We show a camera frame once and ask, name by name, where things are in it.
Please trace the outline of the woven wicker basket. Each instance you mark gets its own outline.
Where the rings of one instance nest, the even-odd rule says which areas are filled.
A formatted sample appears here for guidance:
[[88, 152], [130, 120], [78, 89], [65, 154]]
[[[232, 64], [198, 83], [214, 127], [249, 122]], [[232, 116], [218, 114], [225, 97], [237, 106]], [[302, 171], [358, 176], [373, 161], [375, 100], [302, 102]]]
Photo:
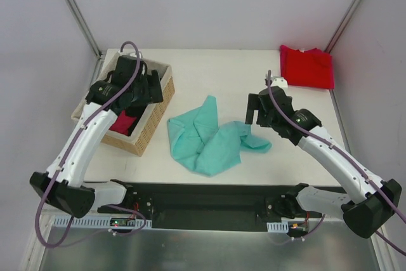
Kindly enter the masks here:
[[[104, 59], [104, 66], [101, 69], [97, 81], [107, 77], [107, 72], [110, 72], [115, 68], [119, 54], [114, 50], [112, 53], [107, 52]], [[142, 156], [151, 138], [153, 137], [155, 130], [157, 129], [160, 120], [162, 119], [169, 102], [171, 101], [174, 93], [174, 83], [172, 67], [170, 64], [157, 62], [155, 60], [144, 59], [148, 67], [148, 74], [150, 69], [157, 70], [159, 73], [160, 84], [162, 87], [163, 102], [150, 104], [146, 107], [138, 124], [135, 126], [130, 136], [118, 134], [116, 132], [108, 130], [101, 142], [107, 145], [117, 147], [118, 149], [125, 150], [137, 156]], [[71, 119], [74, 122], [78, 122], [82, 114], [82, 110], [85, 104], [84, 98], [76, 107], [71, 115]]]

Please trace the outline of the teal t shirt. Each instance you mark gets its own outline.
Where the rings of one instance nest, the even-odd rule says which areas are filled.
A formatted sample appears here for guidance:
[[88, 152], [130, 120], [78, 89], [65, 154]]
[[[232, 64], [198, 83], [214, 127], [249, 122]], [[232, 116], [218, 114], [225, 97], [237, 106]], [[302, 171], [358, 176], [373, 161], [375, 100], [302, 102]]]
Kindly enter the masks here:
[[172, 158], [187, 170], [203, 176], [218, 175], [241, 163], [242, 151], [267, 153], [272, 143], [252, 134], [240, 121], [218, 122], [217, 99], [167, 121]]

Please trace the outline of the red t shirt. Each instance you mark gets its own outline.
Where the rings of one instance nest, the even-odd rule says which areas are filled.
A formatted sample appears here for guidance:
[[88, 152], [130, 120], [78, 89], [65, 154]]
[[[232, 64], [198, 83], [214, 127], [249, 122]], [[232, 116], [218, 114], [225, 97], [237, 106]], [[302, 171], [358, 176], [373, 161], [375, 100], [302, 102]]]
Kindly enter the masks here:
[[300, 51], [281, 45], [280, 73], [291, 86], [334, 89], [332, 56], [318, 48]]

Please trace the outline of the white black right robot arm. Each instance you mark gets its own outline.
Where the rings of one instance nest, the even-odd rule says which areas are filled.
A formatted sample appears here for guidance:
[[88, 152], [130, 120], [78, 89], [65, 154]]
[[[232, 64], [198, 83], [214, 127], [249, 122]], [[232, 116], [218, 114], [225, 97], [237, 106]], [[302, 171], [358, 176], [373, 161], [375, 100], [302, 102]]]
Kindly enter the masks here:
[[402, 193], [394, 179], [383, 180], [343, 150], [307, 109], [273, 86], [248, 96], [246, 124], [271, 128], [314, 158], [339, 182], [343, 193], [299, 183], [273, 203], [276, 214], [293, 219], [306, 211], [339, 218], [357, 236], [369, 238], [396, 212]]

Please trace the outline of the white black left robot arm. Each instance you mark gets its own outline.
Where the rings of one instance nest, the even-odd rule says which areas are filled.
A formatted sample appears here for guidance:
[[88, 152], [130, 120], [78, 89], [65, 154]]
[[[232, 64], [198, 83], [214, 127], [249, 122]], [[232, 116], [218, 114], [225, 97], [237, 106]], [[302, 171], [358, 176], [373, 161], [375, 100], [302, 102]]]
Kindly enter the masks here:
[[68, 142], [43, 173], [35, 172], [29, 183], [46, 204], [74, 218], [112, 204], [128, 213], [134, 198], [122, 182], [85, 183], [84, 175], [97, 147], [123, 113], [163, 101], [160, 73], [146, 60], [117, 54], [110, 68], [91, 85]]

